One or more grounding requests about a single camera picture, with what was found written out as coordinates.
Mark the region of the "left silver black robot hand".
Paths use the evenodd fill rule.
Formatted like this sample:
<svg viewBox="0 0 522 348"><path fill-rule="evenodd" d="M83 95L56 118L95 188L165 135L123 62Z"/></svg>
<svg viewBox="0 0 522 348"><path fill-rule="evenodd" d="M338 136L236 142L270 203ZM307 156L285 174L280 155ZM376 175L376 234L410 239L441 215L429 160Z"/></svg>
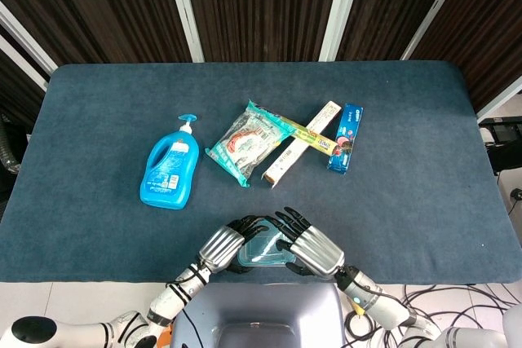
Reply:
<svg viewBox="0 0 522 348"><path fill-rule="evenodd" d="M247 215L221 226L204 243L197 254L197 265L208 269L212 274L230 271L245 274L252 267L244 267L238 261L240 249L259 233L268 230L262 224L264 216Z"/></svg>

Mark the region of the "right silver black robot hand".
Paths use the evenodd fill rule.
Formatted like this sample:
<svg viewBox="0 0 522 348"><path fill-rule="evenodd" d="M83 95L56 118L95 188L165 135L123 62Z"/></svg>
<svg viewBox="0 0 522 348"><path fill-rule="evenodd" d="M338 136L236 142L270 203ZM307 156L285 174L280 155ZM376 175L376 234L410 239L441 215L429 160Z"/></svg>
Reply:
<svg viewBox="0 0 522 348"><path fill-rule="evenodd" d="M297 275L331 280L344 264L344 252L301 213L288 206L284 211L276 211L276 217L268 221L285 237L276 242L276 248L292 253L297 260L285 266Z"/></svg>

